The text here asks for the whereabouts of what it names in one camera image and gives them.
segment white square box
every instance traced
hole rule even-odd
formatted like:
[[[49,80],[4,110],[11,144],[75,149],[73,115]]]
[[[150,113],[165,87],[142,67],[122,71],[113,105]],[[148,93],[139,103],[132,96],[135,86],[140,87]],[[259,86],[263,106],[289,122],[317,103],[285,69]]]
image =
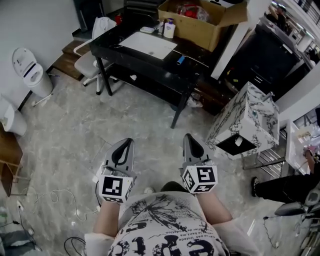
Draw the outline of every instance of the white square box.
[[[134,187],[132,177],[100,175],[99,195],[105,200],[114,203],[124,203]]]
[[[218,184],[215,165],[188,165],[182,175],[185,188],[192,194],[210,192]]]

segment black desk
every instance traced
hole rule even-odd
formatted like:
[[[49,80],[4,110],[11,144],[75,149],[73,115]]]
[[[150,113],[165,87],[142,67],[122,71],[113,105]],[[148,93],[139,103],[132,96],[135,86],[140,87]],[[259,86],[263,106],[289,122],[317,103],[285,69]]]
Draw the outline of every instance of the black desk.
[[[207,67],[187,57],[181,65],[177,65],[181,54],[174,51],[171,51],[164,59],[158,59],[119,45],[124,39],[139,31],[141,27],[143,27],[141,22],[122,23],[91,42],[90,49],[97,59],[110,96],[112,96],[112,91],[108,78],[113,76],[167,101],[177,107],[171,124],[173,129],[197,84],[199,75]],[[163,37],[163,39],[176,43],[177,46],[174,48],[176,51],[202,63],[207,62],[211,53],[178,37],[173,39]],[[101,59],[108,59],[113,63],[112,66],[105,71]],[[136,80],[131,79],[131,75],[136,75]]]

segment ceiling light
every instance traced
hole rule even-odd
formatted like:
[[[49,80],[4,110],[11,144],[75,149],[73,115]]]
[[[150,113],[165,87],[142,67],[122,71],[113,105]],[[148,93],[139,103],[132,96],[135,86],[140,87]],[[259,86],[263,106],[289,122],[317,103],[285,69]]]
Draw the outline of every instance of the ceiling light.
[[[308,31],[305,31],[305,32],[309,37],[311,37],[312,39],[315,39],[314,36],[312,34],[310,34]]]
[[[295,23],[295,24],[297,24],[297,26],[298,26],[300,29],[304,30],[304,27],[301,26],[299,23]]]

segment wooden stair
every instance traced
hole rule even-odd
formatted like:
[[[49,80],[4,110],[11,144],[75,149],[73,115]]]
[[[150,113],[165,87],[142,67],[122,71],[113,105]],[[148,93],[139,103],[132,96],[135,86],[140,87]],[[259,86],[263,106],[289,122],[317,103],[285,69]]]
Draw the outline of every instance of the wooden stair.
[[[69,77],[80,81],[84,75],[75,69],[75,63],[80,58],[79,55],[74,53],[74,48],[83,44],[82,41],[72,41],[66,47],[62,49],[63,54],[52,64],[52,66],[65,73]],[[81,55],[90,51],[89,45],[81,47],[77,52]]]

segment open cardboard box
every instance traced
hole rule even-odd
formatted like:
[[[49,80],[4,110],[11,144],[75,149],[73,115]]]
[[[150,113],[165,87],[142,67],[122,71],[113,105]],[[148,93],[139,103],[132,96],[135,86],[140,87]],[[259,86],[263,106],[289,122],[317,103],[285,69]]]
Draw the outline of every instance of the open cardboard box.
[[[222,28],[248,20],[247,2],[225,8],[205,0],[196,1],[197,5],[209,13],[210,23],[177,14],[176,10],[179,3],[181,3],[180,0],[166,0],[158,7],[159,19],[172,18],[176,26],[175,36],[190,40],[211,52],[219,42]]]

